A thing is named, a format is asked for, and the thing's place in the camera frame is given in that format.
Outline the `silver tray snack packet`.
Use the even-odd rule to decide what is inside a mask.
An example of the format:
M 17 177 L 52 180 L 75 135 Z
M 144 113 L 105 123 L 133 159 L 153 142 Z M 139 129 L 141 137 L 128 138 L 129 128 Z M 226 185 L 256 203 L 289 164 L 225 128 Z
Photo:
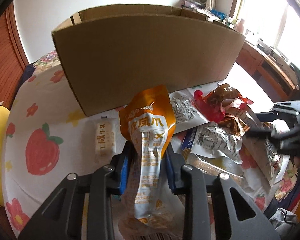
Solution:
M 283 133 L 289 131 L 288 125 L 283 120 L 275 120 L 273 122 L 261 122 L 256 114 L 249 108 L 245 108 L 245 121 L 249 128 L 271 129 L 275 133 Z M 270 186 L 280 181 L 279 176 L 284 174 L 283 169 L 287 167 L 289 158 L 278 154 L 274 144 L 270 142 L 268 136 L 256 137 L 249 136 L 248 133 L 243 137 L 243 145 L 253 156 L 258 167 L 267 179 Z

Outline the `orange white chicken-feet packet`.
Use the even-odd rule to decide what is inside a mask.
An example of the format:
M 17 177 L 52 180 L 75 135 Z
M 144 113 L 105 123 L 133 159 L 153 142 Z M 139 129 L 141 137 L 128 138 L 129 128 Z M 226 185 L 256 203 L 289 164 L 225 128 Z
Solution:
M 119 111 L 120 131 L 136 150 L 123 203 L 128 215 L 154 229 L 165 229 L 173 215 L 163 197 L 161 161 L 175 131 L 167 88 L 139 92 Z

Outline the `white blue-top snack pouch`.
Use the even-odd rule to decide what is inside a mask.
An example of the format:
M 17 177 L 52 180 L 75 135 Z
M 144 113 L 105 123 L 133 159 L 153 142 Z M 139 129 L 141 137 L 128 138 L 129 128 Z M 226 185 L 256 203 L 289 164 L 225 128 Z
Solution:
M 187 131 L 181 144 L 181 152 L 185 159 L 193 153 L 210 159 L 226 157 L 241 164 L 241 147 L 242 138 L 230 133 L 230 129 L 207 123 Z

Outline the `white red-label snack pouch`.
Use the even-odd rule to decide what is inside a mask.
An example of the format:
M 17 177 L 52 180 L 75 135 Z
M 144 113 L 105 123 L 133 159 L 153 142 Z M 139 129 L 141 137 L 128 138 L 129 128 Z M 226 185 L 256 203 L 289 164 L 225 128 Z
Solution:
M 209 123 L 209 120 L 196 109 L 188 94 L 175 91 L 169 96 L 175 116 L 175 134 Z

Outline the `pink orange snack packet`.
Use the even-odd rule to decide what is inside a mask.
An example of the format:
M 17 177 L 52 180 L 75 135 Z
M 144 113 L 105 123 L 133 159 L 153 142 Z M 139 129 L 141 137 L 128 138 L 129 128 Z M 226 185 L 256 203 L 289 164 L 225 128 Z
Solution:
M 194 104 L 198 111 L 210 122 L 219 123 L 225 117 L 226 111 L 231 108 L 243 109 L 246 105 L 254 102 L 244 97 L 237 89 L 224 83 L 207 95 L 201 90 L 194 92 Z

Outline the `small cream candy packet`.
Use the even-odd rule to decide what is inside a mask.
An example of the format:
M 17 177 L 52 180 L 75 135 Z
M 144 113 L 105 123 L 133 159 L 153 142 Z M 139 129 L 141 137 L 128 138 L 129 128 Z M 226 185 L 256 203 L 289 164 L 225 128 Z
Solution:
M 95 121 L 96 157 L 107 157 L 115 153 L 115 119 L 101 118 Z

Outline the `brown seed bar packet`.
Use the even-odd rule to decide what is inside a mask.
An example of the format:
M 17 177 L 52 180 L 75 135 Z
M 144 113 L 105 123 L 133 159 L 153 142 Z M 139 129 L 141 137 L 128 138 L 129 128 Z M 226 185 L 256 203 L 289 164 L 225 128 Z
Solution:
M 209 174 L 212 176 L 217 176 L 220 173 L 227 173 L 231 179 L 233 179 L 239 186 L 243 187 L 245 185 L 246 179 L 243 176 L 236 175 L 232 172 L 226 171 L 216 165 L 213 165 L 202 158 L 191 153 L 186 161 L 188 164 L 200 169 L 204 174 Z

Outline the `brown gold snack packet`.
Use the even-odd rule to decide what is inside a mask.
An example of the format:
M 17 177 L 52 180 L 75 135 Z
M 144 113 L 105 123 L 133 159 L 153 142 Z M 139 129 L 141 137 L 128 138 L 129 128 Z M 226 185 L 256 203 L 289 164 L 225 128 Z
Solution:
M 219 123 L 219 127 L 227 128 L 232 135 L 240 139 L 249 131 L 250 127 L 239 117 L 234 115 L 226 115 Z

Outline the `wooden cabinet under window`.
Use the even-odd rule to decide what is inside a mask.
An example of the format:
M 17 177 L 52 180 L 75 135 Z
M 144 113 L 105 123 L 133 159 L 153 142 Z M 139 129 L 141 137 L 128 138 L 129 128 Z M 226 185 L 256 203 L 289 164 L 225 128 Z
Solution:
M 243 44 L 236 62 L 273 102 L 287 101 L 295 89 L 295 84 L 279 65 L 249 42 Z

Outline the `floral strawberry bed sheet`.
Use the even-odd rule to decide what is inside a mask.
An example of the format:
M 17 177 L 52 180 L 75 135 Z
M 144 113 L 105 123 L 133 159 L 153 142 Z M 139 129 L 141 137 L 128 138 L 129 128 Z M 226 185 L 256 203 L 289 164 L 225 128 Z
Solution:
M 33 74 L 21 85 L 1 155 L 5 209 L 15 235 L 67 174 L 89 174 L 110 161 L 110 156 L 97 158 L 95 153 L 95 121 L 100 118 L 84 115 L 60 64 Z M 280 181 L 270 186 L 245 146 L 240 155 L 240 165 L 226 157 L 200 158 L 243 176 L 244 189 L 261 208 L 272 197 L 287 205 L 297 195 L 299 174 L 290 160 Z

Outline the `pink bottle on cabinet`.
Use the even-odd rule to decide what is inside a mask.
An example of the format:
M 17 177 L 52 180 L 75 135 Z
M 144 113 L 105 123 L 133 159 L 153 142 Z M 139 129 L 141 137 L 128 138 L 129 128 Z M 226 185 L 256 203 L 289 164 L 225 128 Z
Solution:
M 240 34 L 243 34 L 243 32 L 244 32 L 244 23 L 245 23 L 245 20 L 244 20 L 244 19 L 241 19 L 241 20 L 236 24 L 236 30 L 237 30 Z

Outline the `brown cardboard box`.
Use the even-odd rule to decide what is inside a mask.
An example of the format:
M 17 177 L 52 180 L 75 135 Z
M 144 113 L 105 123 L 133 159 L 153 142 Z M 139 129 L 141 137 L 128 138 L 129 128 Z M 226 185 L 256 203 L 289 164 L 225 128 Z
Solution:
M 245 41 L 198 12 L 152 4 L 78 11 L 51 35 L 86 116 L 126 105 L 158 85 L 174 92 L 224 80 Z

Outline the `brown wooden wardrobe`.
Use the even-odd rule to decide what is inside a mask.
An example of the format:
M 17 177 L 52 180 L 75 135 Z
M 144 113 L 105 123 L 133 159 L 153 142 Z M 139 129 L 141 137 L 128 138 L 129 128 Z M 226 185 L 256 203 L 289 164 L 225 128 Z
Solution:
M 0 16 L 0 102 L 10 109 L 17 86 L 29 61 L 21 44 L 11 3 Z

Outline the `window with wooden frame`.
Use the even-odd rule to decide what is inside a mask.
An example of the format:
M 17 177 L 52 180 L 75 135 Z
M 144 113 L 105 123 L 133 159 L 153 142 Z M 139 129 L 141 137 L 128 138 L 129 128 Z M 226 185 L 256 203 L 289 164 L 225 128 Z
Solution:
M 243 0 L 237 18 L 244 20 L 245 30 L 300 68 L 300 16 L 287 0 Z

